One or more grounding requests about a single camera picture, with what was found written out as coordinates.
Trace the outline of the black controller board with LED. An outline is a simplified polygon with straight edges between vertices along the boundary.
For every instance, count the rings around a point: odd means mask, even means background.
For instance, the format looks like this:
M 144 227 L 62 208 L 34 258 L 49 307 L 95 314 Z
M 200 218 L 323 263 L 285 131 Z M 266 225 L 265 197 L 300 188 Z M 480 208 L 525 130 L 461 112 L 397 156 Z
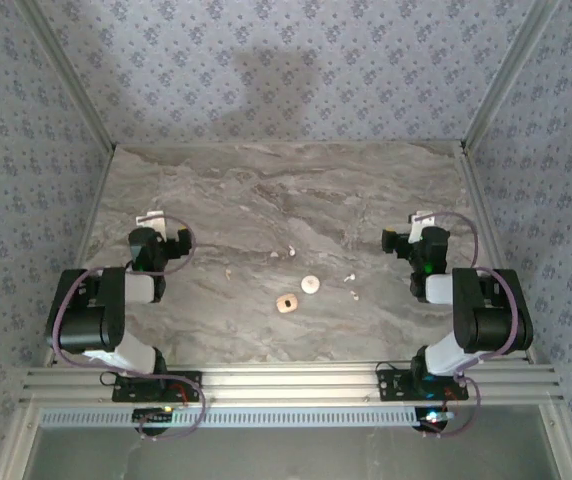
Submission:
M 136 408 L 131 414 L 131 422 L 138 425 L 168 424 L 172 422 L 173 413 L 171 407 Z
M 418 424 L 414 429 L 421 433 L 441 434 L 455 414 L 447 408 L 416 407 Z

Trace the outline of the grey metal panel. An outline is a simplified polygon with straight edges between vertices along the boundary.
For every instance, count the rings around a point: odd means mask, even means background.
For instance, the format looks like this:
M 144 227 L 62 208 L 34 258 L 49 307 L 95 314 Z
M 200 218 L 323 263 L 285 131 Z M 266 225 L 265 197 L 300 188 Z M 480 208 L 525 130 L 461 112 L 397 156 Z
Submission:
M 490 416 L 450 439 L 403 428 L 44 429 L 24 480 L 561 480 L 542 429 Z

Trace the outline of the aluminium table side rail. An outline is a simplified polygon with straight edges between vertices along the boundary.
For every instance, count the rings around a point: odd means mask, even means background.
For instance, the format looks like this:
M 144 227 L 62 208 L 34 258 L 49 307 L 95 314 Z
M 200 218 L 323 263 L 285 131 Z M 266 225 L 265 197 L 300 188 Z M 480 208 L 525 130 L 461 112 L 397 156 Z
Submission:
M 103 190 L 104 190 L 107 178 L 108 178 L 111 163 L 112 163 L 114 155 L 115 155 L 115 151 L 116 151 L 116 146 L 113 145 L 112 150 L 107 155 L 107 160 L 106 160 L 105 165 L 103 166 L 101 174 L 99 176 L 97 188 L 95 190 L 95 193 L 94 193 L 94 196 L 93 196 L 93 199 L 91 202 L 91 209 L 90 209 L 90 212 L 89 212 L 89 214 L 85 220 L 84 231 L 83 231 L 83 234 L 81 237 L 81 242 L 80 242 L 79 248 L 77 250 L 77 253 L 76 253 L 76 256 L 74 259 L 73 266 L 75 268 L 82 267 L 86 261 L 87 252 L 88 252 L 88 248 L 90 245 L 90 239 L 92 237 L 92 231 L 94 228 L 97 212 L 98 212 L 100 201 L 101 201 L 101 198 L 103 195 Z
M 487 270 L 504 269 L 506 260 L 500 249 L 497 230 L 490 215 L 489 203 L 481 188 L 476 166 L 461 145 L 458 146 L 457 153 L 461 166 L 460 175 L 469 197 L 472 220 L 478 232 L 479 254 L 476 265 Z

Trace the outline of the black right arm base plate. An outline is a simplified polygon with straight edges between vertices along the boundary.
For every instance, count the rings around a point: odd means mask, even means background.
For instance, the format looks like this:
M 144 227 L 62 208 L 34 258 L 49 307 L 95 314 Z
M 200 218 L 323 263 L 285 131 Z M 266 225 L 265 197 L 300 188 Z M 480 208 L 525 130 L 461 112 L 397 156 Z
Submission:
M 452 377 L 415 374 L 410 370 L 380 370 L 376 374 L 382 402 L 468 400 L 466 387 Z

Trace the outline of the aluminium table rear rail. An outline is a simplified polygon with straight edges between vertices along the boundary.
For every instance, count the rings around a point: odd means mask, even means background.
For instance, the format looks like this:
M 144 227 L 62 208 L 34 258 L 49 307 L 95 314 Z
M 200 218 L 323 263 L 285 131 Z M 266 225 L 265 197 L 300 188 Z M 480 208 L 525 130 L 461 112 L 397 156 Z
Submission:
M 315 146 L 331 146 L 331 145 L 345 145 L 345 146 L 367 146 L 376 144 L 409 144 L 417 146 L 429 146 L 436 148 L 447 148 L 448 146 L 454 148 L 461 147 L 461 139 L 395 139 L 395 140 L 325 140 L 325 141 L 315 141 L 315 140 L 293 140 L 293 141 L 279 141 L 279 140 L 259 140 L 259 141 L 249 141 L 249 140 L 232 140 L 232 141 L 206 141 L 206 142 L 157 142 L 157 143 L 117 143 L 115 147 L 121 147 L 123 149 L 152 149 L 152 148 L 207 148 L 207 147 L 237 147 L 237 146 L 304 146 L 304 145 L 315 145 Z

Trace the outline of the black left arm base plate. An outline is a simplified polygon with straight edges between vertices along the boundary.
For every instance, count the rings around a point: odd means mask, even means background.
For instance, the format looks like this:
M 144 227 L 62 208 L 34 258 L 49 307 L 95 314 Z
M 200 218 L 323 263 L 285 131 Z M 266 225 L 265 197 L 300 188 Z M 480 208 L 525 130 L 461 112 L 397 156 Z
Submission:
M 202 386 L 200 371 L 171 371 L 170 378 L 134 378 L 119 376 L 112 385 L 115 403 L 198 403 L 193 384 Z

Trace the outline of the aluminium mounting rail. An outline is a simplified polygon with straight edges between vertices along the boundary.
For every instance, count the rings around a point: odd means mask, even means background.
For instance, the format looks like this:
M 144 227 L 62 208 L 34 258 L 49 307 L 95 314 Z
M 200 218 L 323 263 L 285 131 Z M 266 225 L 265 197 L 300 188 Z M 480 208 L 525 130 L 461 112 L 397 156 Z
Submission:
M 379 402 L 373 362 L 220 364 L 199 366 L 202 388 L 215 407 L 362 406 Z M 467 371 L 484 405 L 538 405 L 563 400 L 554 368 L 519 357 Z M 19 393 L 22 403 L 106 405 L 112 389 L 90 368 L 34 368 Z

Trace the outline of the aluminium corner frame post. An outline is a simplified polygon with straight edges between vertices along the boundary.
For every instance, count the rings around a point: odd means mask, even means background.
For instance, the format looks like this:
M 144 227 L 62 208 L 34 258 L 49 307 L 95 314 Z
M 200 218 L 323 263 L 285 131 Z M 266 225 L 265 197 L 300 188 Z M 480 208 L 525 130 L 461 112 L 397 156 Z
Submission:
M 462 139 L 465 153 L 474 152 L 479 146 L 561 2 L 562 0 L 532 1 Z
M 112 153 L 114 144 L 110 135 L 39 3 L 37 0 L 13 0 L 13 3 L 54 68 L 91 136 L 105 152 Z

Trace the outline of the aluminium lower frame post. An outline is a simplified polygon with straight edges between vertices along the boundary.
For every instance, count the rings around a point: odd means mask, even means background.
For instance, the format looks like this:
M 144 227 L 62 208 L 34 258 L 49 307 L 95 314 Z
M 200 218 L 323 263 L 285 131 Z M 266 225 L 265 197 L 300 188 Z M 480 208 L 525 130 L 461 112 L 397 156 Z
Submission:
M 561 480 L 572 480 L 572 422 L 565 405 L 539 406 L 546 436 Z
M 33 403 L 21 404 L 11 417 L 0 450 L 0 480 L 22 480 L 39 428 L 39 411 Z

